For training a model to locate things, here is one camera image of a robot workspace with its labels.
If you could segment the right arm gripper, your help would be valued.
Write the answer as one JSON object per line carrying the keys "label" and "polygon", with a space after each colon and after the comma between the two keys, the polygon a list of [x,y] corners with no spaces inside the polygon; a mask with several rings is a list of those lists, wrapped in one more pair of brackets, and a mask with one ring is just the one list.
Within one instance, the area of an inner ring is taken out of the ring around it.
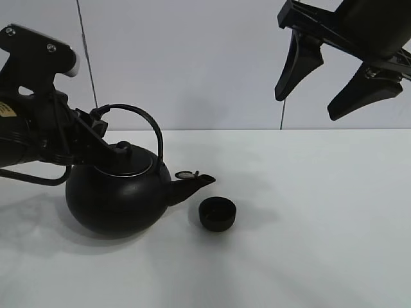
{"label": "right arm gripper", "polygon": [[293,30],[286,61],[274,88],[284,101],[294,88],[323,65],[322,42],[363,63],[327,110],[332,121],[402,93],[410,79],[410,1],[342,1],[328,10],[285,1],[277,15],[280,28]]}

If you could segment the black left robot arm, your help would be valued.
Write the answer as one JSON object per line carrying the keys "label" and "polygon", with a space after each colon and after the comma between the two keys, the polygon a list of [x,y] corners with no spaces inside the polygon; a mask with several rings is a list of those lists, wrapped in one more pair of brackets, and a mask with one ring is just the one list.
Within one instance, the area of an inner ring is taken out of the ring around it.
{"label": "black left robot arm", "polygon": [[42,96],[1,91],[1,166],[41,161],[109,166],[120,152],[103,140],[108,127],[60,91]]}

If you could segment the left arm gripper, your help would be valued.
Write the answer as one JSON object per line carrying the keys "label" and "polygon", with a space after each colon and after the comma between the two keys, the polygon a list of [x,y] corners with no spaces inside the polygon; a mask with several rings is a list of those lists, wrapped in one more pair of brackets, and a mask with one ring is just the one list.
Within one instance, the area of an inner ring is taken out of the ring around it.
{"label": "left arm gripper", "polygon": [[124,151],[103,140],[108,123],[102,117],[110,110],[105,105],[84,112],[71,109],[68,96],[54,90],[50,94],[51,119],[44,119],[39,133],[40,157],[61,166],[112,166],[124,157]]}

